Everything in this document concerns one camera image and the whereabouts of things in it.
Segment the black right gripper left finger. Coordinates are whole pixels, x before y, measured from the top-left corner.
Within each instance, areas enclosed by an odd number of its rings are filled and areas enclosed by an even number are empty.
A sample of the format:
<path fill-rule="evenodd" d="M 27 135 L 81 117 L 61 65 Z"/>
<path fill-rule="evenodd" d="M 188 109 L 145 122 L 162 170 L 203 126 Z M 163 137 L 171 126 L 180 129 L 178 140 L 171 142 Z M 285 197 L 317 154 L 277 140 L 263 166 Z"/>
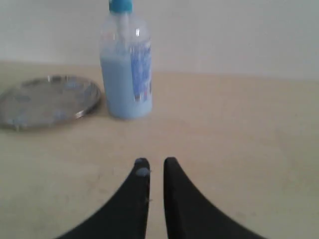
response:
<path fill-rule="evenodd" d="M 144 239 L 150 202 L 150 164 L 138 158 L 116 193 L 61 239 Z"/>

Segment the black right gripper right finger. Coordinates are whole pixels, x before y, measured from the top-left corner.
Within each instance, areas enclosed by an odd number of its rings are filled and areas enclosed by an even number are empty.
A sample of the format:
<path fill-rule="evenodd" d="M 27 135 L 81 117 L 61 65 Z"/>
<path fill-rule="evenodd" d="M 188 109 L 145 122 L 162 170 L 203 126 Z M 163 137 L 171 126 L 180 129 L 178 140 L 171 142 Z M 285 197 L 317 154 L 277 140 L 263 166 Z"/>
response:
<path fill-rule="evenodd" d="M 206 199 L 175 157 L 163 164 L 163 202 L 169 239 L 262 238 Z"/>

